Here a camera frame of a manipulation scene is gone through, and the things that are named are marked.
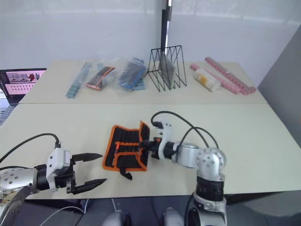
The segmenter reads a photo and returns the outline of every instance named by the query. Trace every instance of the yellow label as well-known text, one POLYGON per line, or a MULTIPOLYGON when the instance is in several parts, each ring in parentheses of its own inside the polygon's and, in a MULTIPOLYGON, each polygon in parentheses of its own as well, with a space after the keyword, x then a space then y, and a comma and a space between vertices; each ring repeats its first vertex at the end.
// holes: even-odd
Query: yellow label
POLYGON ((205 76, 201 75, 201 79, 199 80, 199 82, 202 85, 206 85, 207 81, 208 81, 208 79, 205 76))

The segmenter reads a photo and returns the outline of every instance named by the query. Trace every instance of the black cable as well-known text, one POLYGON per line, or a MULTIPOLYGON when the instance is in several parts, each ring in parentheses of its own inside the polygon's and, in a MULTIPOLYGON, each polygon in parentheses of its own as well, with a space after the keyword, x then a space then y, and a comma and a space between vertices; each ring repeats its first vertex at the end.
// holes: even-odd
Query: black cable
POLYGON ((189 209, 189 205, 190 205, 190 202, 192 200, 192 197, 193 197, 193 193, 190 195, 190 197, 187 201, 186 207, 185 207, 184 226, 187 226, 188 209, 189 209))
POLYGON ((79 222, 80 222, 80 220, 83 218, 83 216, 84 216, 84 214, 82 214, 82 215, 80 216, 80 218, 78 219, 78 221, 76 222, 76 224, 75 224, 74 226, 77 226, 77 225, 79 224, 79 222))
POLYGON ((27 140, 19 143, 17 146, 13 147, 9 152, 7 152, 1 159, 0 159, 0 164, 3 162, 4 159, 6 159, 14 150, 16 150, 17 148, 19 148, 20 146, 22 146, 23 144, 35 139, 35 138, 38 138, 38 137, 41 137, 41 136, 53 136, 55 138, 55 148, 57 147, 61 147, 61 143, 60 143, 60 140, 58 139, 58 137, 53 134, 53 133, 42 133, 42 134, 38 134, 36 136, 33 136, 31 138, 28 138, 27 140))
POLYGON ((28 167, 24 167, 24 166, 5 166, 5 167, 1 167, 1 170, 6 170, 6 169, 14 169, 14 168, 23 168, 23 169, 28 169, 28 167))
MULTIPOLYGON (((196 129, 200 129, 200 130, 206 132, 206 133, 211 137, 211 139, 214 141, 216 147, 219 148, 219 146, 218 146, 218 144, 217 144, 215 138, 214 138, 207 130, 205 130, 205 129, 201 128, 201 127, 195 127, 195 128, 196 128, 196 129)), ((185 135, 183 136, 183 138, 182 138, 181 142, 179 143, 178 147, 180 147, 180 146, 182 145, 182 143, 184 142, 185 138, 187 137, 187 135, 189 134, 189 132, 190 132, 191 130, 193 130, 192 127, 185 133, 185 135)))
POLYGON ((150 121, 151 121, 151 123, 152 123, 152 125, 154 125, 154 122, 153 122, 153 119, 158 115, 158 114, 163 114, 163 113, 166 113, 166 114, 172 114, 172 115, 174 115, 174 116, 176 116, 176 117, 178 117, 179 119, 182 119, 184 122, 186 122, 192 129, 194 129, 199 135, 200 135, 200 137, 203 139, 203 141, 204 141, 204 143, 205 143, 205 145, 207 146, 207 147, 209 147, 209 145, 208 145, 208 143, 206 142, 206 140, 205 140, 205 138, 203 137, 203 135, 189 122, 189 121, 187 121, 186 119, 184 119, 182 116, 180 116, 180 115, 178 115, 177 113, 174 113, 174 112, 171 112, 171 111, 160 111, 160 112, 157 112, 157 113, 155 113, 152 117, 151 117, 151 119, 150 119, 150 121))
POLYGON ((157 212, 156 212, 156 209, 155 209, 155 206, 154 206, 154 202, 153 202, 153 197, 150 198, 150 201, 151 201, 150 202, 151 203, 151 208, 152 208, 152 211, 154 212, 154 215, 156 216, 156 219, 158 221, 158 225, 161 226, 162 224, 161 224, 161 221, 160 221, 160 219, 157 215, 157 212))

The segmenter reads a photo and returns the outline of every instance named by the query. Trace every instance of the white cable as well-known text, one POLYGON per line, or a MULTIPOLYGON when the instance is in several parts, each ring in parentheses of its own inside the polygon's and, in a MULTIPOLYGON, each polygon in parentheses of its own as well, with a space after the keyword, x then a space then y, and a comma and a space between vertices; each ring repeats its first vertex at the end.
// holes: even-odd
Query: white cable
POLYGON ((87 201, 86 201, 86 204, 85 204, 85 207, 84 207, 84 213, 86 213, 88 201, 89 201, 89 199, 87 199, 87 201))
POLYGON ((117 209, 116 209, 116 206, 115 206, 115 202, 114 202, 114 200, 113 199, 111 199, 112 200, 112 203, 113 203, 113 206, 114 206, 114 210, 115 210, 115 212, 117 211, 117 209))
POLYGON ((85 214, 84 211, 83 211, 81 208, 78 208, 78 207, 76 207, 76 206, 67 206, 67 207, 61 208, 61 209, 57 210, 56 212, 54 212, 53 214, 51 214, 46 220, 44 220, 44 222, 43 222, 42 224, 40 224, 40 226, 42 226, 43 224, 45 224, 46 221, 48 221, 53 215, 55 215, 55 214, 58 213, 59 211, 64 210, 64 209, 69 209, 69 208, 75 208, 75 209, 78 209, 78 210, 80 210, 83 214, 85 214))

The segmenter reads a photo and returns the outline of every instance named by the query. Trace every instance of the blue packaged item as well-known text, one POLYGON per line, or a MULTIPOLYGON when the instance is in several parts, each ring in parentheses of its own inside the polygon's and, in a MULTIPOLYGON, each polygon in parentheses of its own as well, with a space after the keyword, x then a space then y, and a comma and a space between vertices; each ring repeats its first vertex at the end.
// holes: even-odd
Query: blue packaged item
POLYGON ((118 78, 118 86, 129 91, 133 90, 137 82, 144 76, 146 69, 143 60, 133 58, 118 78))
POLYGON ((133 91, 137 91, 137 90, 144 90, 145 89, 145 84, 143 79, 140 79, 137 84, 134 86, 133 91))
POLYGON ((70 86, 68 92, 66 93, 67 98, 75 98, 76 94, 78 93, 81 84, 86 79, 89 74, 89 71, 92 68, 92 64, 86 62, 78 75, 76 76, 75 80, 73 81, 72 85, 70 86))

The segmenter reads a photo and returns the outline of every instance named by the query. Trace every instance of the metal file holder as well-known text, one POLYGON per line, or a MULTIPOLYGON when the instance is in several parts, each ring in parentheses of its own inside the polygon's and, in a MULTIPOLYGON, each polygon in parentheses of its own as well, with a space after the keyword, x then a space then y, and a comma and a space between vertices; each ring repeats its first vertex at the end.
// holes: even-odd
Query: metal file holder
POLYGON ((147 73, 159 92, 187 86, 182 46, 152 49, 147 73))

